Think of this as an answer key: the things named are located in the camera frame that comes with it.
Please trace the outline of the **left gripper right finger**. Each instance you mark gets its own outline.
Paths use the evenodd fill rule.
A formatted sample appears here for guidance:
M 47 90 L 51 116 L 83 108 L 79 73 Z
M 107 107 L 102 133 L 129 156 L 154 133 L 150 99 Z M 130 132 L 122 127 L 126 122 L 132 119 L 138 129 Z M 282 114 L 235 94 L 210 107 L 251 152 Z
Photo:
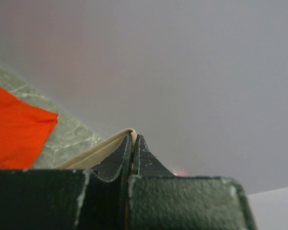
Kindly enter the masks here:
M 137 137 L 128 179 L 128 230 L 254 230 L 241 184 L 230 177 L 177 176 Z

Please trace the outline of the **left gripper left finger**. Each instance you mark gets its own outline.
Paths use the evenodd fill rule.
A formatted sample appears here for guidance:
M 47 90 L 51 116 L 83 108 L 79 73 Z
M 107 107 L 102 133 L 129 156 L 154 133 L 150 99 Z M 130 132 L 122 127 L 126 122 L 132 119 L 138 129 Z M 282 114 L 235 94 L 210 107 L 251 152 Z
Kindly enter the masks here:
M 117 230 L 124 225 L 132 137 L 99 164 L 0 170 L 0 230 Z

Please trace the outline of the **beige t-shirt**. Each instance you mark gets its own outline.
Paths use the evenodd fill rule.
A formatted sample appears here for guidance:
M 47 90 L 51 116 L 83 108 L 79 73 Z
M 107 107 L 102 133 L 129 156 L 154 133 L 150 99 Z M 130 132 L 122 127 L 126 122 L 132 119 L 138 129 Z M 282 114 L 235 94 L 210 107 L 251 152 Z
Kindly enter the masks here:
M 124 129 L 108 139 L 100 142 L 92 149 L 89 149 L 76 157 L 69 159 L 57 166 L 54 169 L 89 169 L 103 161 L 116 150 L 126 134 L 132 137 L 132 147 L 134 147 L 137 133 L 133 128 Z

